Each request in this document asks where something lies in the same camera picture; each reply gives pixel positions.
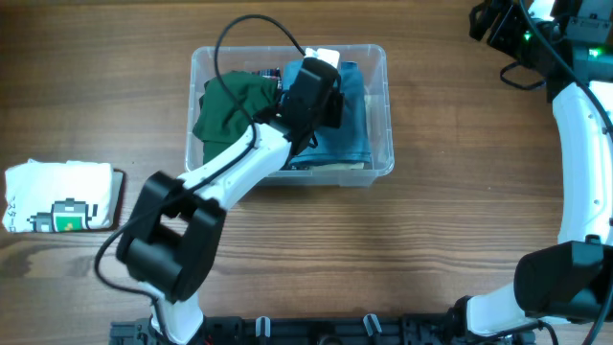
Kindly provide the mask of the white printed t-shirt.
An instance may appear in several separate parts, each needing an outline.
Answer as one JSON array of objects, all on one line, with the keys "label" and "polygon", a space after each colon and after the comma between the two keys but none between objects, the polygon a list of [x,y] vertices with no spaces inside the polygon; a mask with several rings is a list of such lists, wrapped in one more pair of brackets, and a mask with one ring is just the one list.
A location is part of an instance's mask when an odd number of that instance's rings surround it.
[{"label": "white printed t-shirt", "polygon": [[108,163],[33,159],[5,171],[11,233],[58,233],[113,225],[124,174]]}]

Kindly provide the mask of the blue cloth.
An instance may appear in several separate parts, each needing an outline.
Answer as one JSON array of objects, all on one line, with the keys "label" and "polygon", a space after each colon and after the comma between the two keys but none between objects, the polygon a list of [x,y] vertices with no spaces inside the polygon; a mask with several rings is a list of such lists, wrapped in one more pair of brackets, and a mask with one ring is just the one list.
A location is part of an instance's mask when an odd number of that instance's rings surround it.
[{"label": "blue cloth", "polygon": [[291,169],[370,162],[363,74],[356,62],[342,61],[339,75],[345,97],[340,127],[319,126],[315,131],[318,146],[306,147],[293,157],[289,162]]}]

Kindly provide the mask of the beige cloth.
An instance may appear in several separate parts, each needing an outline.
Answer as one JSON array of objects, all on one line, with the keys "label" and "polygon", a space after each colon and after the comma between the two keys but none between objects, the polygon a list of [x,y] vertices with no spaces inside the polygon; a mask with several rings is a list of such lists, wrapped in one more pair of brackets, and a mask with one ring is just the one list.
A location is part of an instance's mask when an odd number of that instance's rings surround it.
[{"label": "beige cloth", "polygon": [[[364,97],[365,110],[366,110],[366,120],[370,121],[372,117],[372,103],[373,97],[371,95],[366,95]],[[310,171],[315,172],[329,172],[329,171],[352,171],[352,170],[364,170],[366,168],[371,167],[372,161],[374,158],[374,154],[371,153],[370,158],[366,162],[358,162],[358,163],[331,163],[320,166],[310,166],[308,169]]]}]

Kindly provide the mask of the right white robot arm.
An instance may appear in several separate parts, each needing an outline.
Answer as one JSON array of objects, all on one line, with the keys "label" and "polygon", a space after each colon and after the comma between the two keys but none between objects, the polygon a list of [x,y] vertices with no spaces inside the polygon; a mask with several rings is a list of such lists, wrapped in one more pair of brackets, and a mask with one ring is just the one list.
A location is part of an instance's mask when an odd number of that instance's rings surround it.
[{"label": "right white robot arm", "polygon": [[523,344],[534,330],[584,324],[592,343],[612,319],[612,5],[486,0],[469,34],[539,74],[559,135],[563,210],[556,244],[525,255],[509,284],[460,299],[443,339]]}]

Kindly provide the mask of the dark green cloth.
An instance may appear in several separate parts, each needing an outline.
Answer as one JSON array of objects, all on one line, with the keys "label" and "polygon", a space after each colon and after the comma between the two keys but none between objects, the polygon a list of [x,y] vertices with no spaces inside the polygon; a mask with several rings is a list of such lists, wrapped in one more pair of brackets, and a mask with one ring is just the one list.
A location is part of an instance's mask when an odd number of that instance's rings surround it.
[{"label": "dark green cloth", "polygon": [[[232,71],[221,79],[250,116],[272,105],[280,93],[274,80],[250,72]],[[249,122],[217,78],[208,80],[204,86],[193,135],[203,143],[203,163],[207,164],[232,146],[249,127]]]}]

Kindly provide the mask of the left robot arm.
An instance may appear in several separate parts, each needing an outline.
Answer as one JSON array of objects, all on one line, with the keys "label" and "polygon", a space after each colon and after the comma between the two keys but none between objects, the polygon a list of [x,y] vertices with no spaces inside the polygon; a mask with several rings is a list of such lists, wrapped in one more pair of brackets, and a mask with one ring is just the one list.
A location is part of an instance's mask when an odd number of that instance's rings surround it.
[{"label": "left robot arm", "polygon": [[340,124],[337,62],[305,57],[279,105],[251,117],[242,136],[204,166],[143,186],[116,257],[152,301],[151,326],[166,344],[196,339],[204,314],[197,291],[216,257],[227,212],[256,184],[315,145],[320,126]]}]

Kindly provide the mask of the red plaid cloth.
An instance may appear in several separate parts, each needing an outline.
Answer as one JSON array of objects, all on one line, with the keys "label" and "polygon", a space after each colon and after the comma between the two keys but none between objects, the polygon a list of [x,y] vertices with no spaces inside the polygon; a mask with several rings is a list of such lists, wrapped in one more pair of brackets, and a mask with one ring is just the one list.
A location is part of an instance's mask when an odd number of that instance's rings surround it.
[{"label": "red plaid cloth", "polygon": [[254,75],[273,80],[277,83],[277,89],[283,89],[282,70],[280,68],[261,69],[253,72]]}]

